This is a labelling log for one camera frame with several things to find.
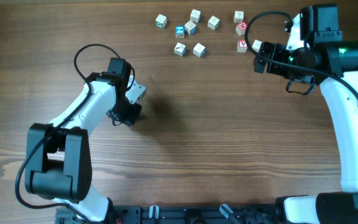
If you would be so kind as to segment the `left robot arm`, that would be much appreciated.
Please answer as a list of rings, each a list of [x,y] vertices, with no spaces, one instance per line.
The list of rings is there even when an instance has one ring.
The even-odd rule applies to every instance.
[[[92,73],[81,95],[48,124],[33,124],[27,133],[24,185],[30,194],[54,200],[71,212],[72,222],[119,223],[110,198],[91,185],[89,136],[103,116],[133,126],[145,93],[137,86],[130,63],[111,58],[108,69]]]

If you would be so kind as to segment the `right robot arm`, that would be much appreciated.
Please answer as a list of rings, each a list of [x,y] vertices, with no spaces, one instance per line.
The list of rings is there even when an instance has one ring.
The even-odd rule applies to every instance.
[[[254,70],[319,87],[328,105],[341,160],[341,191],[279,197],[268,211],[245,212],[265,223],[358,223],[358,40],[345,41],[335,4],[287,17],[286,45],[255,44]]]

